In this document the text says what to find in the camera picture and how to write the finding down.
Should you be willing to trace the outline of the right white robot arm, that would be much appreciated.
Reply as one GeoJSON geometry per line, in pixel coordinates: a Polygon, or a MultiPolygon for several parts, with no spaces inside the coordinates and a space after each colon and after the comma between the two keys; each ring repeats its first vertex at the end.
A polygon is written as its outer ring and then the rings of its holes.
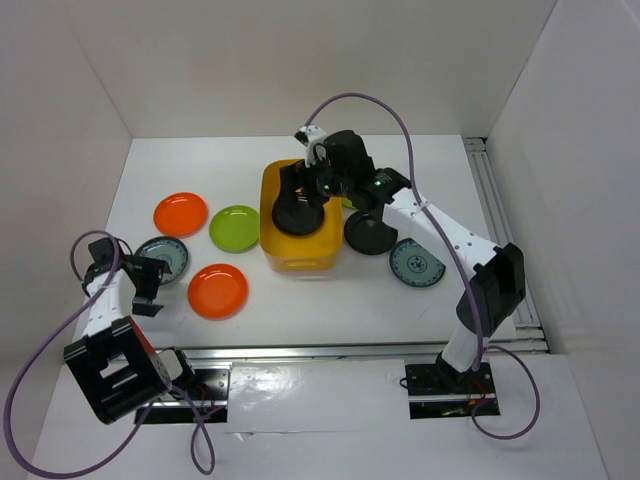
{"type": "Polygon", "coordinates": [[[303,126],[294,137],[306,152],[280,170],[275,226],[288,235],[310,235],[322,224],[328,200],[347,198],[456,269],[463,283],[456,306],[460,324],[438,356],[436,379],[444,390],[460,391],[478,370],[488,340],[524,300],[523,252],[476,235],[424,198],[413,180],[376,167],[354,131],[328,134],[303,126]]]}

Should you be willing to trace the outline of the green plate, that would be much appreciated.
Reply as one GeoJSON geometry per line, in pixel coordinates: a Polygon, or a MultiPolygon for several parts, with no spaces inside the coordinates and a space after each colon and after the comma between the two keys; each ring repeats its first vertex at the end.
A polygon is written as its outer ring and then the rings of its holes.
{"type": "Polygon", "coordinates": [[[354,206],[353,202],[350,199],[346,198],[346,197],[343,197],[341,199],[341,204],[345,208],[348,208],[348,209],[351,209],[351,210],[356,210],[356,207],[354,206]]]}
{"type": "Polygon", "coordinates": [[[217,248],[239,253],[259,240],[259,214],[246,205],[231,205],[218,211],[209,224],[209,237],[217,248]]]}

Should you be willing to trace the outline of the black plate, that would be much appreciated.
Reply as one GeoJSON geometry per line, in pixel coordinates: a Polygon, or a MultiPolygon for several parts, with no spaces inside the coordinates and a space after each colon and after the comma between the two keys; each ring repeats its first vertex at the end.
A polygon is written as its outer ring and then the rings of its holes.
{"type": "Polygon", "coordinates": [[[280,194],[272,207],[272,221],[284,234],[296,237],[308,236],[323,224],[325,213],[322,206],[312,206],[305,194],[280,194]]]}
{"type": "Polygon", "coordinates": [[[398,232],[373,215],[357,211],[344,225],[344,239],[356,252],[376,256],[390,251],[397,242],[398,232]]]}

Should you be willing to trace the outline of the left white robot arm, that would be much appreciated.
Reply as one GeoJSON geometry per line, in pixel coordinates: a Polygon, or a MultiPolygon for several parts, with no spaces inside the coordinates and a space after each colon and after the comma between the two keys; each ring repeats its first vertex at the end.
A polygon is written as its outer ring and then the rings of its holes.
{"type": "Polygon", "coordinates": [[[176,399],[196,390],[196,372],[182,364],[166,368],[135,322],[153,317],[163,260],[125,254],[116,241],[89,244],[93,263],[83,279],[88,321],[79,340],[64,348],[64,361],[97,418],[111,424],[169,393],[176,399]]]}

